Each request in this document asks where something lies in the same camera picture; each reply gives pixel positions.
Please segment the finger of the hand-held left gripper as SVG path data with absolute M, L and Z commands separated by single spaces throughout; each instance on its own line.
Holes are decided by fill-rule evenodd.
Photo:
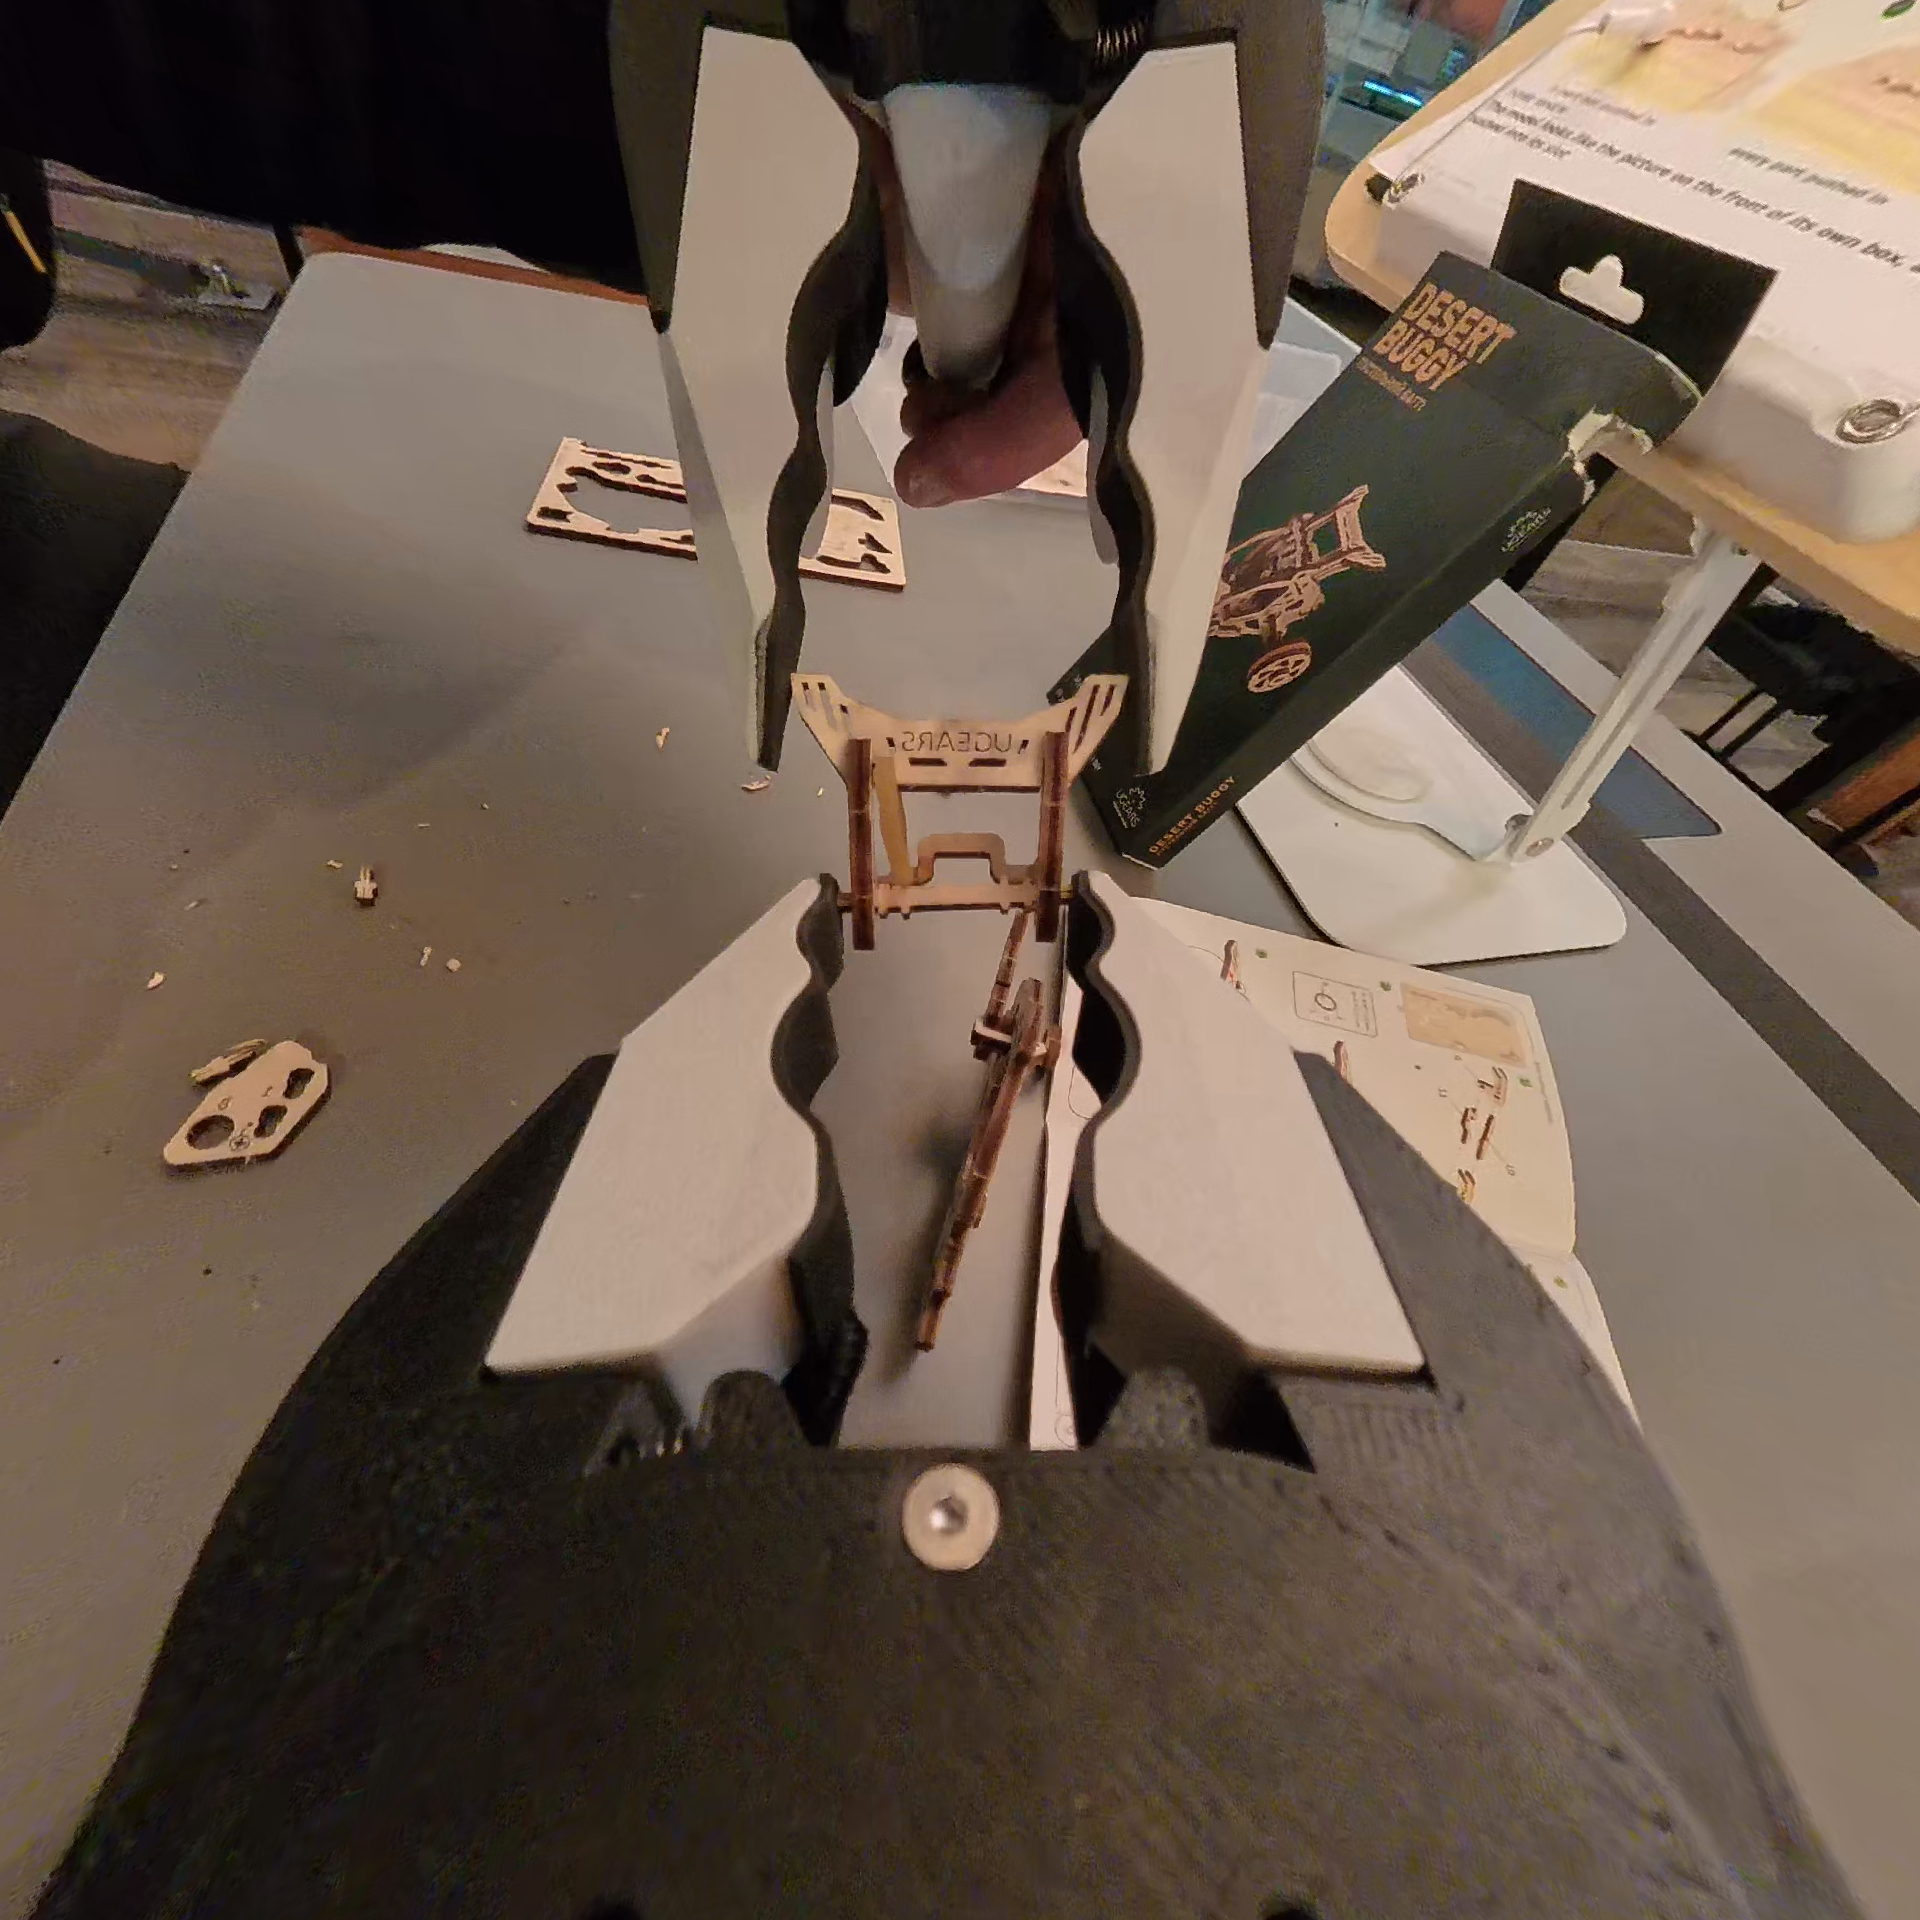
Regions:
M 880 228 L 854 117 L 782 39 L 708 28 L 664 372 L 748 745 L 782 762 L 803 559 L 833 492 L 837 339 Z
M 1146 53 L 1075 131 L 1064 292 L 1096 355 L 1092 516 L 1120 565 L 1112 643 L 1134 723 L 1116 781 L 1158 775 L 1208 650 L 1267 348 L 1233 42 Z

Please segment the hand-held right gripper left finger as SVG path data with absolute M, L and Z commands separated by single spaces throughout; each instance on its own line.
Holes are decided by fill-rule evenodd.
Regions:
M 833 1144 L 846 965 L 833 876 L 795 885 L 636 1027 L 502 1313 L 498 1376 L 638 1373 L 683 1416 L 736 1371 L 837 1441 L 869 1335 Z

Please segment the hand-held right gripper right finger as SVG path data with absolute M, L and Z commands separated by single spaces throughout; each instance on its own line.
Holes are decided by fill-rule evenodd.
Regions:
M 1090 1444 L 1170 1369 L 1208 1428 L 1270 1376 L 1412 1380 L 1421 1349 L 1294 1047 L 1114 876 L 1075 882 L 1059 1068 L 1059 1388 Z

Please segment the dark wooden model side part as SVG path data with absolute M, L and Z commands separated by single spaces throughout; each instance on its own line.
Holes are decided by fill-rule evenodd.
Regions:
M 1001 1159 L 1017 1100 L 1025 1085 L 1036 1074 L 1053 1068 L 1059 1059 L 1061 1027 L 1049 1015 L 1043 984 L 1034 977 L 1016 984 L 1017 959 L 1034 917 L 1034 908 L 1029 905 L 1016 912 L 988 1008 L 971 1028 L 974 1057 L 988 1065 L 988 1082 L 977 1107 L 965 1162 L 950 1188 L 950 1203 L 930 1268 L 928 1297 L 918 1313 L 918 1353 L 930 1353 L 937 1344 L 957 1267 L 988 1208 L 993 1176 Z

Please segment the pale wooden model frame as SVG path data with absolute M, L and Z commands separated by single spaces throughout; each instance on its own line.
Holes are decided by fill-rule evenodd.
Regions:
M 1120 717 L 1130 680 L 1101 673 L 1077 693 L 1016 723 L 902 721 L 849 697 L 829 676 L 793 674 L 793 706 L 849 789 L 849 915 L 858 951 L 876 946 L 878 922 L 926 912 L 993 911 L 1032 917 L 1044 945 L 1061 933 L 1066 901 L 1066 804 L 1101 738 Z M 932 832 L 908 847 L 908 795 L 1034 795 L 1038 853 L 1010 861 L 996 832 Z

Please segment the punched-out wooden parts sheet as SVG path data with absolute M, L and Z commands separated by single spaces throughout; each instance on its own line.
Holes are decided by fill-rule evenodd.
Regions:
M 681 465 L 565 440 L 523 516 L 530 535 L 697 559 Z M 819 584 L 901 592 L 905 554 L 890 496 L 835 487 L 820 543 L 801 560 Z

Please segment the model instruction booklet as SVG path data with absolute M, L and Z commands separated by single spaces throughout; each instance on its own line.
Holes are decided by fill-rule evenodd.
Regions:
M 1282 1034 L 1304 1079 L 1308 1060 L 1330 1068 L 1506 1243 L 1632 1405 L 1574 1256 L 1568 1122 L 1531 1002 L 1144 901 Z

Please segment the dark green model kit box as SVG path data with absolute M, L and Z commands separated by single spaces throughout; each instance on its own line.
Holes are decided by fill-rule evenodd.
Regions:
M 1081 781 L 1149 868 L 1208 831 L 1531 547 L 1594 466 L 1700 404 L 1777 268 L 1518 180 L 1491 263 L 1441 252 L 1251 468 L 1166 765 Z

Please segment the person's left hand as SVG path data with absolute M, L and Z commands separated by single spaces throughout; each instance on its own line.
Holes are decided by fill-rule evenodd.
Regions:
M 1059 345 L 1043 332 L 1008 348 L 986 392 L 932 379 L 922 353 L 902 363 L 894 485 L 902 505 L 937 509 L 1008 489 L 1061 461 L 1085 437 L 1064 381 Z

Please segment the clear plastic container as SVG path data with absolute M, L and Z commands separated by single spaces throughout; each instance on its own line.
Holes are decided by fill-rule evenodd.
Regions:
M 905 355 L 916 339 L 916 322 L 913 319 L 890 316 L 876 357 L 851 400 L 852 416 L 876 461 L 886 474 L 894 471 L 905 448 L 905 432 L 901 429 L 898 416 L 905 400 Z M 1334 384 L 1356 353 L 1358 348 L 1334 327 L 1286 299 L 1281 332 L 1265 359 L 1261 386 L 1256 399 L 1256 412 L 1251 415 L 1251 435 L 1240 474 L 1251 474 L 1261 461 L 1317 399 Z M 1017 489 L 1012 496 L 1038 498 Z

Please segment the light wooden side table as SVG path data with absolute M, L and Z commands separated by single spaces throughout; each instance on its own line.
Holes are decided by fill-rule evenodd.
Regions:
M 1452 114 L 1472 112 L 1482 96 L 1501 90 L 1520 69 L 1546 57 L 1557 42 L 1572 34 L 1596 4 L 1557 3 L 1526 28 L 1499 44 L 1464 81 L 1446 88 L 1409 124 L 1409 138 L 1427 138 Z M 1387 213 L 1384 194 L 1374 192 L 1379 169 L 1365 160 L 1340 186 L 1325 218 L 1325 248 L 1333 269 L 1360 295 L 1379 307 L 1397 307 L 1414 282 L 1414 273 L 1395 263 L 1385 248 Z M 1710 465 L 1680 440 L 1642 451 L 1608 443 L 1621 474 L 1632 475 L 1650 495 L 1689 513 L 1696 525 L 1716 537 L 1731 537 L 1755 563 L 1778 577 L 1811 587 L 1853 625 L 1872 632 L 1885 645 L 1916 656 L 1918 643 L 1918 535 L 1906 532 L 1885 543 L 1850 545 L 1820 532 L 1793 516 L 1778 501 L 1763 496 L 1728 471 Z

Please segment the white metal stand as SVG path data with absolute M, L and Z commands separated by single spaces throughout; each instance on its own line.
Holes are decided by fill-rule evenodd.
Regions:
M 1660 619 L 1541 801 L 1398 666 L 1240 816 L 1334 945 L 1429 970 L 1618 945 L 1625 912 L 1568 836 L 1755 570 L 1733 535 L 1696 529 Z

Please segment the wooden offcut plate with holes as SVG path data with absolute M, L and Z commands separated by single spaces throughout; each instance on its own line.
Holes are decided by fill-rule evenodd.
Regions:
M 161 1159 L 168 1168 L 226 1168 L 282 1152 L 330 1092 L 330 1068 L 298 1040 L 232 1047 L 195 1071 L 202 1100 Z

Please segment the white printed instruction sheet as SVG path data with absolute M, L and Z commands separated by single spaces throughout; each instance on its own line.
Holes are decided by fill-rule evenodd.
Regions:
M 1772 268 L 1670 443 L 1827 537 L 1916 529 L 1916 4 L 1598 4 L 1377 168 L 1398 277 L 1485 260 L 1522 179 Z

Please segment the blue mat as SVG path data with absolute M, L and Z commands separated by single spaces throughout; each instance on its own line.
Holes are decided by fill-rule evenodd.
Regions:
M 1578 695 L 1520 645 L 1512 619 L 1529 604 L 1504 586 L 1488 589 L 1446 619 L 1412 659 L 1420 676 L 1441 666 L 1476 689 L 1499 708 L 1518 737 L 1529 741 L 1534 759 L 1555 768 L 1587 733 L 1594 714 Z M 1629 751 L 1608 775 L 1598 808 L 1611 811 L 1622 831 L 1638 839 L 1715 836 L 1718 821 L 1667 778 L 1660 765 Z

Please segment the black bag with yellow zipper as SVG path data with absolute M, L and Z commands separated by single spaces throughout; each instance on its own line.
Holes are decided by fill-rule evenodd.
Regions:
M 2 148 L 2 349 L 32 343 L 57 299 L 57 243 L 44 163 Z

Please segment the black chair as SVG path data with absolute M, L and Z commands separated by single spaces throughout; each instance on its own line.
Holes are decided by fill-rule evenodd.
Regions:
M 144 563 L 186 471 L 2 415 L 2 808 Z

